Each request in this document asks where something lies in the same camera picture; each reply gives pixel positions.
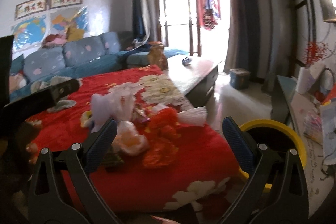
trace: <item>storage box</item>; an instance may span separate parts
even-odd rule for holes
[[[250,82],[250,72],[245,69],[230,70],[230,85],[236,90],[247,89]]]

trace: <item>sofa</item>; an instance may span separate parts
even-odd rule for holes
[[[96,37],[86,37],[67,42],[62,47],[39,49],[24,58],[12,61],[10,74],[22,73],[27,85],[10,94],[11,101],[31,94],[35,81],[49,81],[56,75],[82,78],[125,69],[123,55],[132,44],[132,32],[107,32]],[[167,58],[188,54],[183,50],[165,48]],[[139,52],[127,57],[127,65],[147,66],[148,52]]]

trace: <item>metal screw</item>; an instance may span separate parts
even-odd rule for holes
[[[71,146],[71,149],[72,150],[78,150],[81,148],[81,144],[80,143],[74,143],[72,146]]]
[[[263,151],[267,150],[267,145],[264,143],[261,143],[258,147],[260,150],[263,150]]]
[[[43,149],[41,150],[41,154],[44,155],[44,154],[46,154],[48,151],[49,151],[49,149],[45,147],[45,148],[43,148]]]
[[[292,148],[291,150],[289,150],[293,155],[297,155],[297,151],[294,149],[294,148]]]

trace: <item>blue gripper pad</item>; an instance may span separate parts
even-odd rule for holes
[[[84,171],[89,174],[98,169],[107,150],[117,135],[117,123],[109,119],[98,132],[91,133],[83,143]]]
[[[248,133],[242,132],[231,117],[226,117],[223,120],[222,129],[240,168],[249,175],[252,175],[255,170],[256,159],[256,154],[253,150],[256,148],[257,143]]]

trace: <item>map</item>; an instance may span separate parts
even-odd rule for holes
[[[14,42],[13,50],[30,48],[34,44],[40,43],[46,32],[46,16],[33,17],[12,27]]]
[[[51,33],[64,33],[68,27],[75,27],[88,32],[89,18],[87,7],[68,8],[50,14]]]

